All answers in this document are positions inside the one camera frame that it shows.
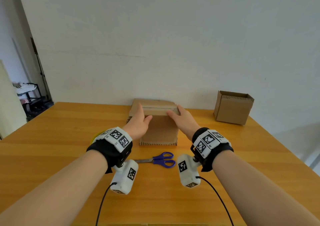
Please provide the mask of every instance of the person's left arm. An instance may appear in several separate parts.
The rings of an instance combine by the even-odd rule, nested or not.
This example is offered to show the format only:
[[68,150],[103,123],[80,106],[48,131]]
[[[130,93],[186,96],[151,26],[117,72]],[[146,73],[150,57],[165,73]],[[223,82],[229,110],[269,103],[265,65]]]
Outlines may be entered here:
[[[152,116],[142,106],[122,129],[132,140],[144,135]],[[70,225],[108,169],[105,157],[89,150],[0,214],[0,225]]]

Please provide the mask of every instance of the scissors handle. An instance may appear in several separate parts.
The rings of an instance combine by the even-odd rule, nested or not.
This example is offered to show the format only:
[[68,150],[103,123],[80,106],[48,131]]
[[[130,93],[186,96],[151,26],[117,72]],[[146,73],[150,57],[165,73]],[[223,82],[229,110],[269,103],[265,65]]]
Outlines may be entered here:
[[158,159],[172,159],[173,158],[173,153],[170,152],[163,152],[162,154],[158,155],[158,156],[154,156],[152,157],[154,160],[158,160]]
[[156,164],[156,165],[161,165],[165,168],[172,168],[176,165],[176,162],[172,159],[169,159],[169,160],[163,160],[163,159],[154,159],[152,161],[152,163]]

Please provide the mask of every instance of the person's left hand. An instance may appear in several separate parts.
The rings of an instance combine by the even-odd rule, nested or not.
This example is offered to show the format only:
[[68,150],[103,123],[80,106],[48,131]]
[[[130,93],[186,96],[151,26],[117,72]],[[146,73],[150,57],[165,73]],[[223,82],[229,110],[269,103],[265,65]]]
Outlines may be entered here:
[[144,118],[142,105],[139,104],[136,114],[134,114],[134,116],[122,129],[130,135],[132,140],[139,139],[147,132],[151,119],[152,116],[147,116]]

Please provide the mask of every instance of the wood grain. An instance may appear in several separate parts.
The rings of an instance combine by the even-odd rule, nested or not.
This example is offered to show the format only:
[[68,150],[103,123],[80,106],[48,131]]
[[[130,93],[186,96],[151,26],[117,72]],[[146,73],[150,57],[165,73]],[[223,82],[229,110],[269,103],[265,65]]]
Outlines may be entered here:
[[[126,123],[130,107],[56,103],[0,141],[0,211],[85,153],[97,132]],[[212,110],[189,110],[200,126],[218,130],[235,153],[256,167],[320,219],[320,177],[252,118],[245,126],[216,122]],[[130,159],[146,159],[164,151],[192,155],[191,142],[179,132],[178,146],[139,146]],[[213,172],[209,180],[224,200],[235,225],[245,225]],[[113,174],[104,175],[74,225],[93,225]],[[217,195],[202,182],[183,187],[178,168],[139,164],[129,195],[108,192],[99,222],[104,224],[230,225]]]

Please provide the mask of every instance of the black cable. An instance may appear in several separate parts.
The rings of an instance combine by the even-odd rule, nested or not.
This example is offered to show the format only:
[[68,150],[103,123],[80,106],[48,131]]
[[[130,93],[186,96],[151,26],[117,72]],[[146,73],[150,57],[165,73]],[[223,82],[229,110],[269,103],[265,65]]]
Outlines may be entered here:
[[230,216],[230,214],[229,214],[229,212],[228,212],[228,209],[227,209],[226,205],[223,203],[223,201],[222,201],[221,197],[219,196],[219,193],[217,192],[217,190],[213,187],[213,185],[210,184],[209,181],[207,181],[207,180],[204,179],[203,177],[201,177],[201,176],[196,176],[196,178],[204,180],[206,183],[208,183],[208,184],[212,187],[212,189],[214,189],[214,191],[217,193],[220,201],[222,202],[224,208],[226,209],[226,212],[227,212],[227,214],[228,214],[228,216],[229,216],[229,218],[230,218],[231,225],[234,226],[233,221],[232,221],[232,219],[231,219],[231,216]]
[[97,217],[97,221],[96,221],[96,226],[98,226],[99,216],[100,216],[100,212],[101,212],[103,200],[104,200],[104,198],[106,197],[106,193],[108,192],[109,188],[110,188],[112,185],[116,185],[116,184],[117,184],[117,182],[111,183],[110,186],[108,186],[108,188],[106,189],[106,192],[105,192],[104,195],[103,195],[103,198],[102,198],[102,201],[101,201],[101,204],[100,204],[100,208],[99,208],[99,212],[98,212],[98,217]]

